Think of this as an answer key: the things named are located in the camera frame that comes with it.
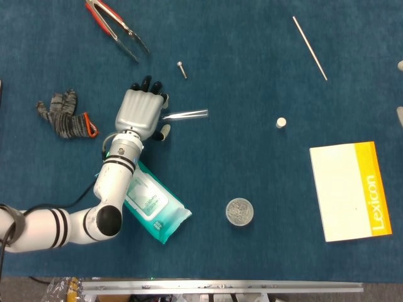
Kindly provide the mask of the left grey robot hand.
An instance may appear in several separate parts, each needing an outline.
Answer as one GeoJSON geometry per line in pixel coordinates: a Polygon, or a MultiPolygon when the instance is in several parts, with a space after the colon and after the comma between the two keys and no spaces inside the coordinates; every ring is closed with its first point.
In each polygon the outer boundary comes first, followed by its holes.
{"type": "Polygon", "coordinates": [[[140,84],[135,82],[130,86],[115,120],[117,131],[132,131],[143,142],[149,138],[163,141],[171,129],[169,125],[157,129],[161,111],[168,107],[169,95],[162,92],[161,82],[151,80],[152,77],[147,75],[140,84]]]}

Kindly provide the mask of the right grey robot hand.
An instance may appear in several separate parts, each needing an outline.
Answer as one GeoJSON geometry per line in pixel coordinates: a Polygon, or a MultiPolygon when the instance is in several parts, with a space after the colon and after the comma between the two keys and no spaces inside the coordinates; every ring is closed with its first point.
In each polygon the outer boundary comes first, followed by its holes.
{"type": "MultiPolygon", "coordinates": [[[[403,61],[402,60],[397,64],[397,68],[400,71],[403,71],[403,61]]],[[[399,106],[397,108],[397,116],[398,116],[400,124],[403,126],[403,107],[402,106],[399,106]]]]}

